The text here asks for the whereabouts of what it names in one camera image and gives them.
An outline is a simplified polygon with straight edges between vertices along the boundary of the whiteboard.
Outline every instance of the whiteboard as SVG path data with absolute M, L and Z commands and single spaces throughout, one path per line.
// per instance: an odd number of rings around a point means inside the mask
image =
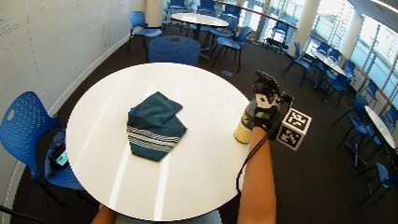
M 0 121 L 25 91 L 36 92 L 51 116 L 56 113 L 90 71 L 128 40 L 128 11 L 144 10 L 145 2 L 0 0 Z M 0 203 L 15 164 L 0 145 Z

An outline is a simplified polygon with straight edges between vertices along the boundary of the white table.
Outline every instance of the white table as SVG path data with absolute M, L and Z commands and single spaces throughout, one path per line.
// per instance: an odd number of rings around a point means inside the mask
M 345 71 L 342 70 L 342 68 L 338 66 L 338 64 L 327 57 L 325 56 L 323 54 L 321 54 L 319 52 L 317 51 L 311 51 L 311 54 L 313 56 L 330 68 L 333 69 L 333 71 L 335 71 L 338 74 L 341 75 L 346 75 Z M 315 85 L 314 85 L 314 89 L 318 87 L 318 85 L 322 83 L 322 81 L 325 80 L 323 78 L 323 74 L 325 74 L 325 71 L 322 72 L 321 74 L 321 78 L 319 80 L 315 82 Z
M 126 137 L 126 113 L 156 91 L 182 104 L 177 117 L 188 128 L 161 162 L 132 155 Z M 222 78 L 184 64 L 141 64 L 105 77 L 81 97 L 67 125 L 69 164 L 85 190 L 145 220 L 180 220 L 221 207 L 237 195 L 248 155 L 248 145 L 234 138 L 246 105 Z
M 213 26 L 213 27 L 226 27 L 229 25 L 228 21 L 222 19 L 205 16 L 196 13 L 176 13 L 172 15 L 172 18 L 177 21 L 184 21 L 197 25 L 197 30 L 200 31 L 201 25 Z M 196 32 L 196 40 L 200 40 L 200 32 Z
M 341 67 L 338 66 L 338 64 L 329 58 L 326 57 L 323 54 L 321 54 L 317 51 L 311 51 L 314 57 L 330 68 L 333 69 L 338 74 L 341 75 L 346 75 L 345 71 L 341 69 Z
M 389 146 L 391 148 L 395 148 L 395 142 L 394 142 L 393 136 L 390 135 L 390 132 L 389 132 L 385 122 L 381 120 L 379 116 L 377 115 L 374 110 L 370 109 L 369 106 L 365 106 L 365 109 L 370 116 L 370 120 L 373 122 L 374 127 L 377 128 L 378 133 L 383 136 L 386 142 L 389 143 Z

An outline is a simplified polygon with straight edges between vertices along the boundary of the teal cloth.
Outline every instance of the teal cloth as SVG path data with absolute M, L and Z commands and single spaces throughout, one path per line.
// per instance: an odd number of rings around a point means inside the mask
M 126 133 L 136 156 L 160 161 L 170 152 L 186 132 L 176 117 L 181 109 L 158 91 L 130 109 Z

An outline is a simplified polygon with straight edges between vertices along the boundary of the person's arm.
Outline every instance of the person's arm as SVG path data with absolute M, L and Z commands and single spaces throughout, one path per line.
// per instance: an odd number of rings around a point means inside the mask
M 116 212 L 106 206 L 102 206 L 90 224 L 113 224 L 114 217 Z
M 250 151 L 265 134 L 261 128 L 253 128 Z M 269 141 L 264 143 L 246 165 L 237 223 L 276 223 L 274 173 Z

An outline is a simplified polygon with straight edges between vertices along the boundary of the yellow object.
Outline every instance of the yellow object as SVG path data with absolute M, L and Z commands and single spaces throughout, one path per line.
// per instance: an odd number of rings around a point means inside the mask
M 252 138 L 252 130 L 248 129 L 241 122 L 237 125 L 234 137 L 240 143 L 248 144 Z

